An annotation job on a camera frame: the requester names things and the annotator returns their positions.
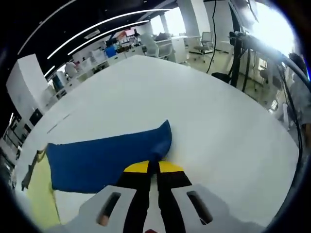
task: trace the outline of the white chair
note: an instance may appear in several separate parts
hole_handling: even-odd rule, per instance
[[[147,33],[141,35],[140,40],[141,43],[147,48],[146,56],[165,58],[173,51],[173,45],[171,42],[164,45],[158,45]]]
[[[205,55],[207,53],[214,52],[214,43],[213,43],[213,33],[212,32],[204,32],[202,33],[201,38],[202,46],[194,46],[195,50],[199,50],[201,54],[203,54],[203,62],[205,63]]]

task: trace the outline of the ceiling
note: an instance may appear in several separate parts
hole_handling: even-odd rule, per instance
[[[8,12],[0,14],[1,22],[5,22],[1,25],[0,37],[1,94],[6,93],[6,80],[18,58],[35,53],[43,73],[46,73],[52,66],[59,67],[66,62],[69,59],[67,53],[86,42],[84,36],[87,34],[96,29],[104,33],[116,27],[137,22],[145,13],[121,17],[102,24],[72,40],[49,60],[47,59],[56,48],[72,36],[103,20],[129,12],[153,9],[161,3],[163,3],[161,8],[177,6],[176,0],[7,1]],[[42,24],[47,17],[65,4],[67,4],[66,7]],[[148,18],[160,13],[153,13]],[[40,24],[42,24],[40,28],[17,55],[27,38]]]

